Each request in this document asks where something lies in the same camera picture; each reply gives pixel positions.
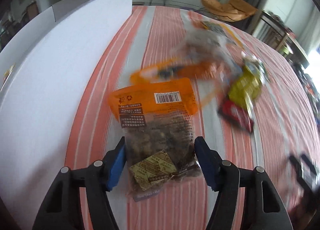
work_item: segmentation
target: bed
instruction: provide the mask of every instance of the bed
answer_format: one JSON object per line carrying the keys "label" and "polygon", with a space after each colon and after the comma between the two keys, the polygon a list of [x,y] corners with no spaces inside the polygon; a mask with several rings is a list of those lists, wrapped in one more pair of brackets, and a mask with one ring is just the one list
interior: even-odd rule
{"label": "bed", "polygon": [[[114,118],[107,97],[114,90],[129,86],[129,75],[140,68],[168,60],[169,51],[195,28],[198,20],[212,19],[192,11],[162,6],[135,6],[132,15],[118,31],[101,56],[82,96],[71,130],[65,165],[71,169],[87,167],[113,149],[123,132]],[[218,93],[194,115],[195,136],[203,136],[211,149],[238,167],[265,168],[284,205],[292,209],[301,197],[295,174],[287,161],[290,153],[306,153],[319,164],[319,136],[307,96],[290,65],[275,50],[231,26],[223,28],[235,42],[260,58],[270,76],[257,99],[253,119],[254,133],[248,134],[222,119],[217,109],[224,99]],[[230,47],[234,57],[240,47]],[[198,102],[213,85],[193,81]],[[164,187],[157,196],[135,203],[127,196],[128,172],[108,199],[120,229],[205,229],[217,193],[203,177]],[[81,206],[86,229],[92,229],[85,189]],[[239,192],[234,229],[240,227],[244,191]]]}

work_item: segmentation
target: tan chair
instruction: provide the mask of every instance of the tan chair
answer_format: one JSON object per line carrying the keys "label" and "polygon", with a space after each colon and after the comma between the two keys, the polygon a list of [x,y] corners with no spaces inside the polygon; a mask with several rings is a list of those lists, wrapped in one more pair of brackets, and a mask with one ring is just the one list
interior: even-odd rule
{"label": "tan chair", "polygon": [[218,19],[227,22],[236,22],[254,15],[257,9],[244,0],[229,0],[221,4],[218,0],[201,0],[202,5]]}

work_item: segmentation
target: barcode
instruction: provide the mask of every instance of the barcode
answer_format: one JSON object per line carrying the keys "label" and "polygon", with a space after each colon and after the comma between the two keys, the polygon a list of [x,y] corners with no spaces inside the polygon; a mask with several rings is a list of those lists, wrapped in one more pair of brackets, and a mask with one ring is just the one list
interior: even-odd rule
{"label": "barcode", "polygon": [[156,103],[181,102],[181,97],[179,91],[155,93],[155,100]]}

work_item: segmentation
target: red package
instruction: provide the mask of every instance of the red package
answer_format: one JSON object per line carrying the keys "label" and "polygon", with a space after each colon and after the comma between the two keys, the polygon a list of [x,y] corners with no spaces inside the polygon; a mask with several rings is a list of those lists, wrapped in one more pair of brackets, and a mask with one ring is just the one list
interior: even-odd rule
{"label": "red package", "polygon": [[220,114],[236,124],[240,128],[253,132],[253,120],[249,117],[246,110],[237,106],[234,102],[227,99],[219,110]]}

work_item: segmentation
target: orange snack bag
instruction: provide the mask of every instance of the orange snack bag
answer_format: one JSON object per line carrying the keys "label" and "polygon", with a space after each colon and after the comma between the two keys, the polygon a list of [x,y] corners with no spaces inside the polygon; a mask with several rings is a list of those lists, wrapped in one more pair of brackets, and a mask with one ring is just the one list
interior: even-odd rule
{"label": "orange snack bag", "polygon": [[118,120],[119,115],[125,114],[121,111],[122,109],[134,107],[143,109],[143,113],[169,113],[173,110],[180,110],[193,115],[198,111],[191,82],[188,78],[125,87],[114,91],[110,95],[109,104]]}
{"label": "orange snack bag", "polygon": [[201,174],[192,124],[197,104],[188,78],[122,88],[109,96],[109,104],[125,133],[136,202],[158,194],[169,180]]}

